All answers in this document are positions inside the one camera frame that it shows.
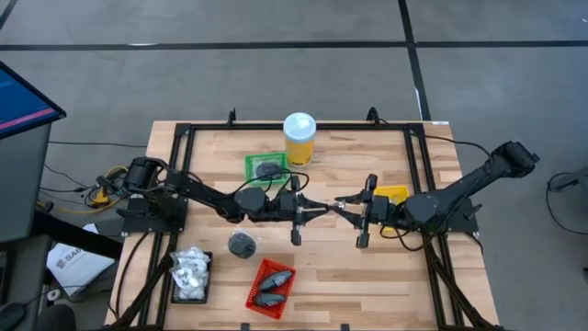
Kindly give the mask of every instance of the cable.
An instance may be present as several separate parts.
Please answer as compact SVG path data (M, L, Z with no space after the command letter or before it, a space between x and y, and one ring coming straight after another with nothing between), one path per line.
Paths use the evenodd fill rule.
M132 257L135 255L137 248L139 248L139 245L147 237L147 234L149 234L149 233L144 233L141 236L141 238L139 238L139 241L137 242L137 244L135 244L135 246L132 248L132 250L130 251L130 254L129 254L129 258L127 258L127 262L125 263L125 267L122 269L122 273L120 274L119 287L117 288L117 300L115 302L115 307L116 307L115 316L120 313L120 294L122 293L122 283L125 280L125 276L127 275L127 269L129 268L130 261L132 260Z
M74 188L74 189L55 189L55 188L39 188L54 193L81 193L91 189L92 187Z
M147 148L147 145L134 145L127 143L75 143L75 142L49 142L54 144L69 144L69 145L105 145L105 146L117 146L117 147L130 147L130 148Z
M478 239L474 234L471 234L471 233L464 233L464 234L466 234L466 236L470 237L478 244L478 246L480 247L481 254L484 255L484 246L481 244L480 239Z
M108 293L108 292L110 292L110 291L112 291L112 289L109 289L109 290L101 290L101 291L93 291L93 292L84 293L84 294L85 294L85 296L84 296L84 298L82 298L81 300L74 300L74 299L72 299L72 298L70 298L69 296L67 296L67 295L66 295L66 296L65 296L65 300L67 300L68 302L71 302L71 303L81 303L81 302L84 302L84 301L86 301L86 299L87 299L87 298L89 298L89 297L90 297L92 294L98 294L98 293Z
M563 230L573 233L573 234L588 234L585 232L580 232L580 231L575 231L572 229L569 229L565 226L563 226L560 221L558 221L558 219L555 217L555 215L553 214L553 210L551 209L551 205L549 204L549 193L551 191L551 182L553 181L553 179L559 177L559 176L563 176L563 175L569 175L570 173L558 173L553 175L549 181L548 181L548 187L545 190L545 203L548 205L548 211L549 211L549 215L551 215L551 219L553 220L553 222L555 222L555 224L557 224L560 228L562 228Z
M105 211L108 210L112 207L114 207L114 205L116 205L117 203L119 203L122 200L122 198L118 198L112 202L110 202L108 205L98 208L96 210L93 211L71 211L71 210L67 210L65 208L61 208L61 207L55 207L55 209L57 211L61 211L61 212L67 212L67 213L73 213L73 214L82 214L82 215L87 215L87 214L93 214L93 213L97 213L97 212L101 212L101 211Z
M379 119L379 120L383 121L387 125L390 125L386 120L383 120L383 119ZM418 137L418 135L415 132L410 131L410 133L411 133L411 135ZM478 143L456 141L456 140L453 140L453 139L449 139L449 138L445 138L445 137L432 136L432 135L428 135L428 134L425 134L424 137L425 138L431 138L431 139L438 139L438 140L442 140L442 141L446 141L446 142L454 143L454 144L462 144L462 145L476 147L476 148L480 149L481 151L483 151L486 154L486 157L488 157L489 168L492 168L492 161L493 161L492 160L492 155L490 154L490 152L488 152L487 149L485 149L482 145L480 145Z
M112 306L110 305L110 301L108 301L108 310L115 316L116 319L120 319L120 316L117 314L117 312L114 311L114 309L112 309Z
M380 120L383 121L384 123L390 125L386 120L383 120L383 119L380 119ZM413 131L411 131L411 135L417 136L417 134L414 133ZM424 137L431 138L431 139L438 139L438 140L442 140L442 141L446 141L446 142L450 142L450 143L454 143L454 144L464 144L464 145L476 147L486 154L486 156L488 157L488 167L492 168L492 164L493 164L492 155L490 154L490 152L488 152L488 150L486 150L483 146L481 146L477 143L455 141L453 139L432 136L432 135L427 135L427 134L425 134ZM463 201L465 201L465 199L468 198L469 193L478 185L478 183L480 183L480 181L482 179L483 179L483 177L479 177L471 184L471 186L468 188L466 193L459 199L459 201L456 204L453 205L453 207L451 207L451 210L449 210L449 212L447 213L447 215L443 219L443 221L435 228L435 230L433 231L433 233L431 234L429 239L427 239L422 245L420 245L416 248L408 247L406 245L406 243L404 243L404 240L402 239L402 236L401 236L400 232L398 231L398 229L394 228L394 231L396 231L396 235L397 235L398 239L400 239L402 246L411 252L417 252L417 251L425 248L427 245L431 244L431 242L433 241L433 238L435 238L435 236L439 233L439 231L441 230L443 225L445 225L447 223L447 220L458 209L458 207L461 205L461 203L463 203Z
M398 235L394 235L394 236L388 236L388 235L384 235L384 229L385 229L385 228L386 228L386 226L383 226L383 225L382 225L382 227L380 227L380 228L379 228L379 235L380 235L382 238L385 238L385 239L398 239L398 238L399 238L399 236L398 236ZM409 231L408 231L408 230L406 230L406 232L405 232L404 234L401 234L400 236L405 236L405 235L407 235L408 233L409 233Z
M427 245L431 244L431 242L433 241L433 238L435 238L435 236L439 233L439 230L441 230L441 228L443 227L443 225L445 225L445 223L447 223L447 220L458 209L459 205L461 205L461 203L463 203L463 201L468 198L469 193L478 185L478 183L480 183L480 181L482 179L483 179L483 177L479 177L478 179L476 179L476 181L474 181L471 184L471 186L469 186L469 188L466 191L466 193L458 200L458 202L456 204L453 205L453 207L451 207L451 209L449 210L449 212L447 213L447 215L445 216L445 218L443 219L443 221L435 228L435 230L433 231L433 233L431 234L431 236L429 236L429 238L422 245L420 245L420 246L418 246L416 248L408 247L406 245L406 243L404 243L404 240L402 239L402 237L400 236L401 234L398 232L398 229L397 228L394 228L394 231L396 231L396 234L399 236L398 239L400 239L402 246L406 250L408 250L408 251L418 252L421 249L425 248Z
M79 205L82 205L82 206L84 206L84 204L83 204L82 202L77 202L77 201L73 201L73 200L68 200L68 199L57 198L57 197L55 197L55 196L52 196L51 194L49 194L49 193L47 193L47 192L45 192L45 191L42 191L42 190L40 190L40 191L39 191L39 193L41 193L41 194L44 194L44 195L46 195L46 196L48 196L48 197L50 197L50 198L52 198L52 199L55 199L55 200L59 200L59 201L63 201L63 202L70 202L70 203L75 203L75 204L79 204Z
M264 189L265 193L269 192L269 190L272 188L273 183L274 183L274 178L273 177L269 178L269 185L267 185L267 188Z
M202 181L202 179L200 177L198 177L196 174L194 174L194 173L192 173L190 171L183 171L183 172L188 173L195 180L197 180L200 184L205 185L204 184L204 181ZM301 173L301 172L297 172L297 171L291 171L289 169L282 169L279 172L275 172L275 173L271 173L271 174L265 174L265 175L260 176L260 177L255 177L255 178L251 178L249 180L246 180L245 182L243 182L241 184L241 186L239 186L236 190L234 190L233 192L231 192L229 194L226 194L226 193L222 193L221 192L221 194L223 194L223 196L220 196L220 197L217 196L217 195L215 195L215 194L212 194L212 192L208 191L206 189L206 187L204 187L204 190L206 190L207 193L209 193L211 196L215 196L217 198L226 198L226 197L230 197L230 196L233 196L233 195L237 194L237 192L239 192L242 188L244 188L245 186L247 186L247 184L252 183L252 182L254 182L256 180L263 179L263 178L266 178L266 177L269 177L269 176L282 175L282 174L290 174L290 176L289 176L288 180L284 183L284 185L282 185L282 188L281 189L283 189L288 184L288 182L292 179L292 175L300 175L300 176L304 176L306 178L306 181L304 182L304 185L302 187L300 187L300 190L303 190L304 188L306 188L306 186L309 185L309 182L311 181L310 176L308 176L307 174L304 174L304 173ZM265 192L268 192L271 189L271 186L272 186L272 179L270 178L269 186L265 189Z
M77 185L79 185L79 186L81 186L81 187L83 187L83 188L86 188L86 187L87 187L87 185L85 185L85 184L82 184L82 183L80 183L79 181L77 181L77 180L75 180L75 179L71 178L71 177L70 177L69 175L67 175L66 173L63 173L63 172L61 172L61 171L56 171L56 170L53 170L53 169L51 169L51 168L50 168L50 167L49 167L47 164L44 164L44 166L47 168L47 170L51 171L53 174L56 174L56 175L62 175L62 176L64 176L64 177L66 177L67 179L69 179L69 180L73 181L73 183L75 183L75 184L77 184Z
M80 288L80 287L88 286L88 285L90 285L90 284L94 284L94 283L97 283L97 282L100 282L100 281L104 281L104 280L110 280L110 279L112 279L112 278L113 278L113 277L115 277L115 276L116 276L116 275L111 275L111 276L108 276L108 277L106 277L106 278L103 278L102 280L93 280L93 281L90 281L89 283L87 283L87 284L85 284L85 285L69 285L69 286L61 286L61 288L62 288L62 289L69 289L69 288L74 288L74 287L75 287L75 288ZM47 290L47 291L45 291L45 292L41 293L40 295L35 295L35 297L33 297L32 299L30 299L29 301L27 301L27 302L25 303L25 305L26 305L26 306L27 306L27 305L30 305L32 302L34 302L34 301L35 301L35 300L37 300L38 298L41 298L41 297L43 297L43 296L47 295L47 293L49 293L50 291L53 291L53 290Z

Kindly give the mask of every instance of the white lid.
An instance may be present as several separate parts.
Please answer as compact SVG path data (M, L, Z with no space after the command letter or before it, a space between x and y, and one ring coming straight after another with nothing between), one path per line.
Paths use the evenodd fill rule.
M316 133L316 122L311 115L303 112L290 114L284 120L284 133L294 143L310 141Z

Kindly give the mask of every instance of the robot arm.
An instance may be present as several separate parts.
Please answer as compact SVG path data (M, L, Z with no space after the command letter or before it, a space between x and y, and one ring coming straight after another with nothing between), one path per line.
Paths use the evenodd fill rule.
M539 158L529 153L521 143L504 143L491 153L490 160L455 183L443 189L416 194L398 206L389 202L387 197L373 195L378 177L369 175L366 187L361 193L335 198L346 203L364 203L362 214L353 214L341 207L333 210L359 229L360 234L356 242L358 248L368 247L370 223L434 234L451 217L471 218L480 207L468 211L460 210L460 215L455 215L455 211L464 200L496 179L520 178L530 174L538 160Z
M165 179L159 181L163 171ZM300 227L329 212L330 207L304 197L297 176L291 176L288 181L290 190L281 189L273 199L261 188L244 188L227 194L207 186L189 172L170 168L163 160L138 157L133 159L122 189L129 194L141 194L148 201L148 209L142 211L145 216L149 214L164 222L175 212L178 197L211 207L231 223L240 223L245 215L253 223L292 222L292 244L301 245ZM135 212L119 211L123 217Z

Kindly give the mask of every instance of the computer screen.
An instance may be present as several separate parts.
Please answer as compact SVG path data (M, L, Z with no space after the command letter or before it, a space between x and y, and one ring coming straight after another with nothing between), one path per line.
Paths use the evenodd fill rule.
M0 67L0 139L64 117L51 104L20 76Z

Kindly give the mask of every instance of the black stand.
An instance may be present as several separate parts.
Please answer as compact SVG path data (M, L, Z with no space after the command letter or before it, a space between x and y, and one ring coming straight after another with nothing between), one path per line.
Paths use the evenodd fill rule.
M115 260L120 258L122 252L122 244L116 240L87 232L41 211L35 211L33 227L30 231L30 235L36 234L46 234L56 242Z

